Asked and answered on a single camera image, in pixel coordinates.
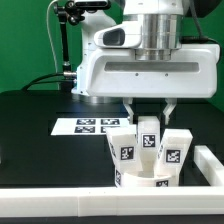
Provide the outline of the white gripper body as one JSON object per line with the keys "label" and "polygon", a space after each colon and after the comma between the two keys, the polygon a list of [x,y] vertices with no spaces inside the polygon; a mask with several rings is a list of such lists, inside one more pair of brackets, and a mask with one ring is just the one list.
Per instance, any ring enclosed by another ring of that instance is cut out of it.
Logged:
{"label": "white gripper body", "polygon": [[136,22],[100,30],[96,49],[85,58],[83,88],[90,96],[122,98],[205,98],[217,89],[217,44],[183,44],[177,48],[140,47],[147,37]]}

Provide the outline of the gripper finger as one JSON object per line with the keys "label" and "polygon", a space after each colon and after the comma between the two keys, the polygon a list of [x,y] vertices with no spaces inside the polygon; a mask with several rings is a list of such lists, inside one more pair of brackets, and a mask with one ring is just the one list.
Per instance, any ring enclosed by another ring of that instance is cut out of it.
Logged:
{"label": "gripper finger", "polygon": [[128,113],[128,121],[130,124],[133,123],[133,118],[134,118],[134,112],[131,108],[132,102],[133,102],[132,98],[124,98],[123,99],[123,105]]}
{"label": "gripper finger", "polygon": [[175,98],[166,98],[165,99],[166,106],[163,110],[165,124],[168,125],[170,121],[170,115],[176,107],[176,99]]}

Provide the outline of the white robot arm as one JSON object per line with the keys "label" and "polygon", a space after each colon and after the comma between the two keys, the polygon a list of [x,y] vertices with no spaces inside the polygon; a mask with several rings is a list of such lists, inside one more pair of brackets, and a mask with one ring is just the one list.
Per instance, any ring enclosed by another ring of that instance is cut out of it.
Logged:
{"label": "white robot arm", "polygon": [[86,98],[164,98],[166,116],[179,98],[210,98],[217,90],[220,47],[182,44],[182,19],[192,0],[125,0],[116,24],[107,0],[74,0],[84,10],[83,56],[74,94]]}

